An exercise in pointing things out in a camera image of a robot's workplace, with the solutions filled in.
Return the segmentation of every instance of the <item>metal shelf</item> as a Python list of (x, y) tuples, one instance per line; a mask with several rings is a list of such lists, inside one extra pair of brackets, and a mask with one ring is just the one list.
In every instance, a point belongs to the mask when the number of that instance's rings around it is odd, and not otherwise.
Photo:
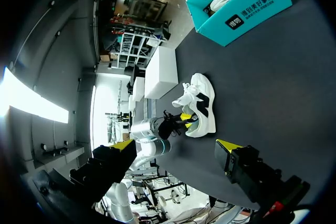
[[(134, 41), (136, 37), (141, 37), (139, 45), (134, 45)], [(147, 43), (149, 39), (156, 40), (157, 46), (152, 47), (151, 49), (144, 47), (144, 44)], [(114, 55), (118, 56), (117, 60), (108, 61), (105, 63), (111, 63), (112, 65), (111, 68), (124, 69), (125, 67), (128, 66), (130, 62), (132, 62), (134, 64), (143, 65), (145, 69), (149, 60), (152, 58), (155, 50), (159, 46), (159, 44), (165, 41), (166, 41), (165, 39), (158, 39), (154, 35), (148, 36), (148, 35), (136, 34), (136, 33), (123, 33), (121, 37), (121, 42), (120, 42), (120, 52), (113, 53)], [(145, 59), (143, 63), (139, 63), (139, 59), (141, 58)]]

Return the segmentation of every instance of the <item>white shoelace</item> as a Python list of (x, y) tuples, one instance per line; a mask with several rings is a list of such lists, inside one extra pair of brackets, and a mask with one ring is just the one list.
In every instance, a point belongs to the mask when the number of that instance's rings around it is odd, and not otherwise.
[(200, 92), (198, 90), (197, 85), (193, 85), (189, 83), (183, 83), (182, 85), (183, 85), (185, 94), (190, 95), (194, 101), (201, 101), (201, 99), (197, 97), (198, 93)]

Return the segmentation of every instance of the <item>storage rack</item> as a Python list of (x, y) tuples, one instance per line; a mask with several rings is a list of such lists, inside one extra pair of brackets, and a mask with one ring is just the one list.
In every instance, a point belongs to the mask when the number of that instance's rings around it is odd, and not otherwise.
[[(134, 41), (137, 37), (141, 39), (140, 43), (135, 45)], [(152, 47), (151, 49), (144, 47), (149, 39), (156, 42), (156, 46)], [(143, 33), (136, 32), (124, 32), (120, 42), (120, 52), (113, 53), (118, 58), (109, 62), (109, 68), (124, 69), (130, 63), (139, 65), (140, 68), (146, 68), (149, 60), (152, 58), (159, 44), (165, 41), (166, 40), (164, 39), (158, 39), (154, 35), (144, 35)]]

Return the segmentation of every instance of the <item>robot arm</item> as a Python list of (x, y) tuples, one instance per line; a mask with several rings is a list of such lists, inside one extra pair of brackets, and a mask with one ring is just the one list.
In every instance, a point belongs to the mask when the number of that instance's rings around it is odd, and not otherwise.
[(153, 142), (141, 143), (141, 151), (137, 153), (137, 157), (130, 166), (130, 169), (135, 171), (150, 160), (168, 153), (170, 149), (171, 145), (168, 140), (158, 139)]
[(108, 205), (111, 218), (129, 224), (138, 223), (129, 204), (127, 186), (123, 182), (113, 183), (106, 196), (111, 200), (111, 205)]

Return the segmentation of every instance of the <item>wall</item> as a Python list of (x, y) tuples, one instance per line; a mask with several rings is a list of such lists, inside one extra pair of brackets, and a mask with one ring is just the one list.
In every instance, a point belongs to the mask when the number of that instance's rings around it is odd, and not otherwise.
[[(92, 73), (96, 64), (91, 43), (92, 27), (90, 27), (93, 0), (54, 0), (55, 5), (48, 11), (50, 1), (34, 0), (23, 23), (18, 26), (20, 29), (17, 31), (6, 62), (9, 66), (11, 61), (15, 61), (30, 30), (45, 14), (19, 54), (13, 71), (15, 76), (29, 88), (33, 89), (36, 86), (37, 93), (68, 110), (69, 123), (55, 122), (54, 130), (53, 121), (10, 109), (8, 120), (13, 138), (11, 149), (16, 159), (24, 163), (22, 173), (28, 174), (42, 168), (46, 170), (61, 168), (73, 161), (74, 155), (83, 152), (82, 147), (75, 148), (78, 116), (73, 111), (85, 111), (87, 107), (89, 108), (87, 100), (91, 100), (94, 85), (94, 82), (89, 84), (90, 87), (87, 89), (89, 99), (84, 99), (86, 102), (81, 102), (81, 106), (78, 106), (80, 100), (78, 95), (80, 92), (77, 90), (78, 79), (83, 75), (82, 68), (91, 67)], [(58, 37), (55, 36), (57, 31), (61, 31)], [(80, 122), (85, 120), (89, 121), (87, 115), (79, 118)], [(82, 124), (83, 132), (88, 132), (88, 128), (89, 123)], [(54, 148), (54, 139), (56, 147), (63, 147), (64, 141), (68, 141), (73, 153), (56, 158), (42, 156), (40, 144), (46, 144), (51, 150)]]
[(98, 74), (93, 111), (93, 139), (95, 148), (99, 145), (108, 145), (105, 113), (118, 112), (118, 90), (120, 81), (122, 81), (121, 101), (124, 101), (123, 104), (127, 104), (127, 106), (121, 106), (120, 111), (122, 113), (128, 113), (128, 92), (126, 85), (129, 80), (129, 76), (121, 74)]

